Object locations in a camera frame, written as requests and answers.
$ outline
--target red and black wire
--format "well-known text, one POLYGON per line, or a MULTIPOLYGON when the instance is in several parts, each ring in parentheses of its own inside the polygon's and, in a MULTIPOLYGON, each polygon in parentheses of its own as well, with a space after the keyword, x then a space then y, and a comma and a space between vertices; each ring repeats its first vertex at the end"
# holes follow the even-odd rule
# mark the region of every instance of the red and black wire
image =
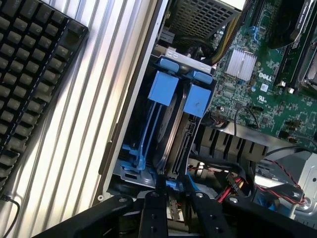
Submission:
MULTIPOLYGON (((294 180, 294 178, 292 177, 292 175, 287 172, 287 170, 280 164, 278 163, 277 161, 274 161, 274 160, 268 160, 268 159, 264 159, 265 161, 268 161, 268 162, 271 162, 273 164, 276 164, 277 166, 279 166, 285 173, 286 175, 292 180, 292 182, 294 183, 294 185, 300 189, 301 191, 303 191, 303 189, 301 188, 301 186, 294 180)), ((274 196, 278 197, 278 198, 283 198, 285 199, 286 201, 292 203, 292 204, 300 204, 300 205, 303 205, 305 203, 305 194, 303 192, 303 197, 301 199, 301 201, 295 201, 294 199, 288 197, 288 196, 284 196, 284 195, 281 195, 281 194, 278 194, 277 192, 273 191, 273 190, 270 190, 269 188, 263 188, 263 187, 260 187, 258 185, 256 185, 256 187, 263 191, 263 192, 269 192, 271 194, 273 194, 274 196)))

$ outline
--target label sticker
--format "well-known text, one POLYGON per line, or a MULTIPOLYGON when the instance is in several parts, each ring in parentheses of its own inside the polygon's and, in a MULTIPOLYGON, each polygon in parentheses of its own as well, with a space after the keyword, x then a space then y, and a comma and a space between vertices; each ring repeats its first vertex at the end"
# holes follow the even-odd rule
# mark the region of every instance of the label sticker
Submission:
POLYGON ((266 84, 263 83, 263 84, 261 85, 260 90, 263 91, 263 92, 267 92, 267 90, 268 90, 268 85, 266 85, 266 84))

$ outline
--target motherboard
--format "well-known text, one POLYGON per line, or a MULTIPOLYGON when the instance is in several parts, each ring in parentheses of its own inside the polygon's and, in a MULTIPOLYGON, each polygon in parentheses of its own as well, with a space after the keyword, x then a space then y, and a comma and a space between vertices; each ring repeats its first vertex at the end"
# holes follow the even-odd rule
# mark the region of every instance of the motherboard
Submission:
MULTIPOLYGON (((237 110, 248 106, 255 113, 260 128, 255 128, 254 119, 243 110, 237 118, 238 124, 315 149, 304 137, 316 138, 317 93, 311 86, 305 86, 305 77, 301 75, 309 70, 316 52, 316 1, 306 1, 311 5, 300 37, 281 48, 270 44, 283 1, 262 1, 256 26, 251 24, 257 10, 254 6, 228 53, 217 64, 214 78, 218 85, 211 103, 211 117, 233 121, 237 110), (248 54, 250 59, 256 59, 249 79, 243 80, 229 72, 228 65, 234 66, 233 54, 244 59, 242 54, 248 54)), ((215 41, 221 38, 223 31, 224 27, 217 31, 215 41)))

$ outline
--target cable connector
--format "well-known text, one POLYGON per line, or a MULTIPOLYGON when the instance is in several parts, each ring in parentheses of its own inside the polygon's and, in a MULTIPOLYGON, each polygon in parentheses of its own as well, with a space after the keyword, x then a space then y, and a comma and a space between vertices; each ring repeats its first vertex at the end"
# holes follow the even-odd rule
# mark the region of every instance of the cable connector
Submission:
POLYGON ((227 181, 229 182, 230 186, 234 189, 238 196, 245 197, 244 193, 241 191, 241 189, 239 188, 238 184, 236 183, 231 174, 227 175, 227 181))
POLYGON ((7 195, 2 195, 0 200, 3 200, 3 201, 6 201, 6 202, 9 202, 11 200, 11 198, 7 195))

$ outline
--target blue drive bracket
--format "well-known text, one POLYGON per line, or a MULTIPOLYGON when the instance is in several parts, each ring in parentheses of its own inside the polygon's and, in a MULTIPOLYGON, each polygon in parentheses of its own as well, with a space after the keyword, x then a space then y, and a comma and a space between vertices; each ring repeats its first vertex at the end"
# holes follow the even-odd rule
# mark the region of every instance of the blue drive bracket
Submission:
POLYGON ((213 77, 210 74, 206 74, 203 72, 199 72, 199 71, 191 71, 187 74, 187 77, 189 77, 190 79, 193 80, 197 80, 206 84, 211 84, 213 77))
POLYGON ((147 123, 144 127, 142 138, 138 148, 132 148, 127 144, 122 145, 122 149, 129 151, 129 154, 132 155, 131 162, 121 163, 121 166, 124 167, 125 170, 130 170, 134 172, 145 170, 146 157, 148 155, 150 143, 154 134, 154 130, 156 128, 156 124, 159 119, 161 108, 162 105, 158 103, 152 104, 149 110, 147 123))
POLYGON ((207 109, 211 90, 192 84, 187 96, 184 112, 202 118, 207 109))
POLYGON ((178 80, 174 76, 157 71, 148 99, 169 106, 178 80))
POLYGON ((162 68, 165 68, 167 70, 170 70, 170 71, 173 71, 175 73, 177 73, 179 71, 179 64, 173 62, 173 61, 170 61, 168 59, 164 59, 164 58, 161 58, 159 60, 159 63, 158 65, 162 68))

